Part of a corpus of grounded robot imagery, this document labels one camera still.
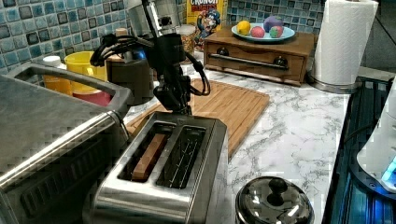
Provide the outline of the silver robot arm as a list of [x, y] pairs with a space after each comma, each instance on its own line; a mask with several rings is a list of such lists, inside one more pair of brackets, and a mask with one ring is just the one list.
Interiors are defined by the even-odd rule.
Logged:
[[180, 66], [186, 59], [175, 0], [127, 0], [133, 35], [144, 45], [148, 65], [160, 85], [153, 91], [163, 107], [176, 114], [190, 115], [191, 79]]

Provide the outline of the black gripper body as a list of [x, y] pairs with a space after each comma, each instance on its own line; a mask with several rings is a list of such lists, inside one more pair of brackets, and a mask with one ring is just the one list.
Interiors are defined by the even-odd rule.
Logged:
[[160, 85], [153, 93], [167, 110], [190, 113], [190, 79], [183, 75], [180, 63], [186, 59], [181, 36], [163, 35], [153, 39], [148, 49], [148, 64], [156, 71]]

